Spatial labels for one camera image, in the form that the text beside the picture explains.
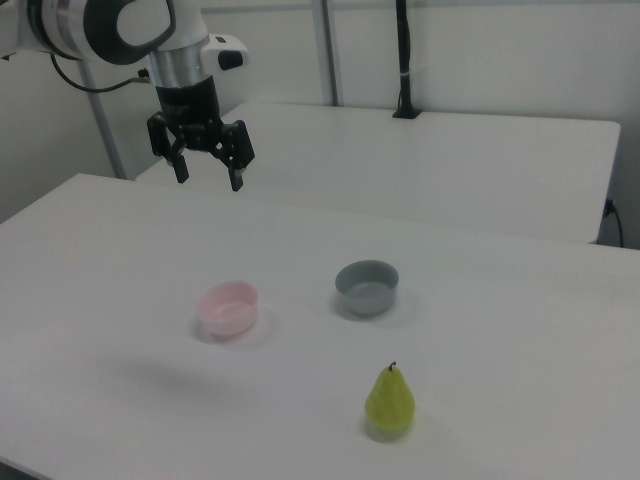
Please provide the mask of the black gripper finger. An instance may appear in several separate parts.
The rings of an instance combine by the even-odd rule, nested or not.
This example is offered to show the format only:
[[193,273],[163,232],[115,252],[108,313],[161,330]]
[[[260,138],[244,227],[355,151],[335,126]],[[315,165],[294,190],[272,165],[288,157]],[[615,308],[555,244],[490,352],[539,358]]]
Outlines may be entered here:
[[211,153],[226,166],[231,189],[238,192],[244,185],[244,171],[255,158],[245,122],[238,120],[231,124],[221,124],[217,128]]
[[184,139],[177,137],[173,142],[169,140],[168,126],[161,112],[156,112],[147,120],[147,130],[153,154],[163,157],[173,168],[179,184],[185,183],[189,179],[189,171],[183,156]]

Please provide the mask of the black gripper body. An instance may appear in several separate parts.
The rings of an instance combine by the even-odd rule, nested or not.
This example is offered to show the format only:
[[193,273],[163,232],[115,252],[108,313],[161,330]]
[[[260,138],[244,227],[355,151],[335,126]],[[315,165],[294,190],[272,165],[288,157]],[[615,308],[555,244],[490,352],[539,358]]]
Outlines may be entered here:
[[189,150],[214,152],[220,143],[220,107],[213,78],[187,87],[157,87],[165,123]]

